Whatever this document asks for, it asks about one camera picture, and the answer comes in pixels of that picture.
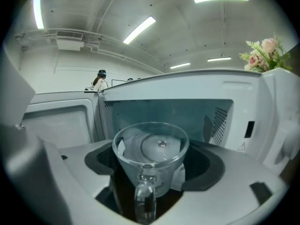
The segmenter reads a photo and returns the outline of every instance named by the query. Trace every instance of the ceiling beam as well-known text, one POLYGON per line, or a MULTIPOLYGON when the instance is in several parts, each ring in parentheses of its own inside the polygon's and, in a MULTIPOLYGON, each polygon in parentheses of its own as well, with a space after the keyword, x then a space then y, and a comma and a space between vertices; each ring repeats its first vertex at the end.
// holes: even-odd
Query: ceiling beam
POLYGON ((226 7, 225 7, 225 1, 223 1, 222 5, 221 5, 221 14, 222 14, 222 23, 223 23, 221 56, 223 56, 223 49, 224 49, 225 36, 226 36, 226 27, 227 27, 227 11, 226 11, 226 7))
POLYGON ((99 31, 99 29, 100 29, 100 26, 101 26, 101 24, 102 24, 102 21, 105 19, 105 16, 106 16, 106 14, 107 14, 107 12, 108 12, 109 8, 111 7, 111 5, 113 4, 113 2, 114 2, 114 1, 115 1, 115 0, 111 0, 111 1, 110 1, 110 3, 108 4, 108 6, 107 6, 107 8, 106 8, 106 10, 105 10, 105 12, 104 12, 104 14, 103 14, 103 16, 102 16, 102 18, 101 18, 100 22, 99 22, 99 25, 98 25, 98 27, 97 27, 97 30, 96 30, 96 32, 98 32, 98 31, 99 31))
POLYGON ((140 62, 140 61, 135 60, 133 58, 130 58, 128 56, 125 56, 124 54, 120 54, 118 52, 112 52, 112 51, 105 50, 105 49, 99 49, 99 48, 97 48, 97 51, 94 52, 92 50, 92 47, 94 46, 93 44, 85 44, 84 46, 85 47, 89 47, 91 49, 90 51, 93 52, 93 53, 100 53, 100 54, 103 54, 103 55, 112 56, 112 57, 120 59, 121 61, 125 60, 125 61, 127 61, 127 62, 129 62, 129 63, 131 63, 133 65, 139 66, 140 68, 144 68, 144 69, 149 70, 151 72, 161 73, 161 74, 164 73, 163 71, 158 70, 157 68, 149 66, 149 65, 147 65, 147 64, 145 64, 143 62, 140 62))
POLYGON ((189 24, 188 24, 188 22, 187 22, 186 17, 185 17, 184 14, 181 12, 181 10, 180 10, 180 8, 179 8, 178 5, 175 5, 174 7, 175 7, 175 10, 177 11, 177 13, 178 13, 178 14, 180 15, 180 17, 182 18, 182 21, 183 21, 185 27, 187 28, 188 33, 189 33, 189 35, 190 35, 190 37, 191 37, 191 39, 192 39, 192 41, 193 41, 193 43, 194 43, 194 49, 196 49, 196 48, 197 48, 197 43, 196 43, 196 41, 195 41, 195 39, 194 39, 194 36, 192 35, 192 33, 191 33, 191 31, 190 31, 190 26, 189 26, 189 24))
POLYGON ((90 17, 89 17, 89 20, 88 20, 88 23, 87 23, 86 30, 92 31, 92 28, 93 28, 93 25, 94 25, 94 22, 95 22, 95 18, 97 18, 97 14, 98 14, 98 12, 99 12, 99 9, 100 9, 101 6, 102 6, 103 1, 104 1, 104 0, 101 0, 101 1, 99 2, 98 6, 97 6, 97 9, 96 9, 94 12, 92 12, 93 15, 91 15, 91 13, 90 13, 90 17))

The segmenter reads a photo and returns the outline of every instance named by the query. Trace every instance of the person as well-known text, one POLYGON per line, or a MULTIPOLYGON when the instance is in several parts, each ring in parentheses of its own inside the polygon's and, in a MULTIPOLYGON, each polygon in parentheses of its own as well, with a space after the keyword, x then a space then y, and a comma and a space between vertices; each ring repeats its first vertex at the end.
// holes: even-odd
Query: person
POLYGON ((86 88, 85 90, 101 91, 108 88, 108 83, 107 81, 105 81, 105 78, 106 78, 106 71, 99 70, 95 80, 91 83, 90 87, 86 88))

